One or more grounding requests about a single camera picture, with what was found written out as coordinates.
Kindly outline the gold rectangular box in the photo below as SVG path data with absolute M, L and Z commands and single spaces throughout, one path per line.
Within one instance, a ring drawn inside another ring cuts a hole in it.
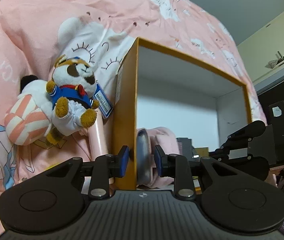
M 192 149 L 192 157 L 194 159 L 201 158 L 201 157 L 208 157 L 208 156 L 209 156 L 208 147 L 194 147 Z

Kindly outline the pink padded case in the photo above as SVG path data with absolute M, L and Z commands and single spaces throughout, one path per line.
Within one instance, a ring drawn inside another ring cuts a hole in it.
M 141 128 L 137 130 L 137 184 L 151 189 L 163 188 L 173 182 L 171 177 L 161 177 L 157 164 L 161 163 L 160 146 L 163 154 L 179 154 L 175 134 L 168 128 Z

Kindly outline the pink cylindrical bottle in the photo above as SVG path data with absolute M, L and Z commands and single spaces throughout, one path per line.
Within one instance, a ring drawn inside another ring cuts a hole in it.
M 90 128 L 88 128 L 88 140 L 90 146 L 90 159 L 95 159 L 101 155 L 108 154 L 106 137 L 103 128 L 103 118 L 101 112 L 96 110 L 96 120 Z

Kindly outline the blue white tag card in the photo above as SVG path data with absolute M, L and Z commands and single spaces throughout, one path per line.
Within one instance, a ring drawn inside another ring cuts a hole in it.
M 94 99 L 98 100 L 99 102 L 99 109 L 101 111 L 103 118 L 108 119 L 114 107 L 98 83 L 96 84 Z

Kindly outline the orange cardboard box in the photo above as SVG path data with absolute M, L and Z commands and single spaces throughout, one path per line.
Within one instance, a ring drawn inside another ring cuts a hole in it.
M 165 127 L 195 147 L 219 148 L 252 121 L 246 84 L 180 51 L 137 38 L 118 72 L 113 150 L 126 145 L 126 174 L 115 187 L 137 184 L 137 130 Z

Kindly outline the raccoon sailor plush toy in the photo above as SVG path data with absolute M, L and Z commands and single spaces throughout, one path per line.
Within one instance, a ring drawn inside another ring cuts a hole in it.
M 60 56 L 52 78 L 46 84 L 53 103 L 53 128 L 47 141 L 57 145 L 64 137 L 83 128 L 90 128 L 97 119 L 98 100 L 94 99 L 97 82 L 92 67 L 79 57 Z

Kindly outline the pink striped plush ball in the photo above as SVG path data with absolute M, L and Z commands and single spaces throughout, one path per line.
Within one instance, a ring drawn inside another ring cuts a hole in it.
M 16 145 L 30 145 L 45 137 L 52 128 L 53 103 L 46 91 L 47 81 L 35 75 L 22 77 L 20 94 L 4 118 L 9 140 Z

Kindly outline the pink paper crane duvet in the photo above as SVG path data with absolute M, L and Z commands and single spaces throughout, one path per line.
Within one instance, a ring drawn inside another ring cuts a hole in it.
M 213 15 L 189 0 L 0 0 L 0 194 L 71 157 L 94 159 L 87 132 L 53 146 L 39 139 L 17 146 L 5 117 L 18 99 L 21 78 L 49 80 L 63 54 L 90 63 L 113 101 L 118 68 L 137 37 L 180 50 L 246 84 L 254 120 L 265 120 L 235 41 Z M 0 235 L 3 227 L 0 222 Z

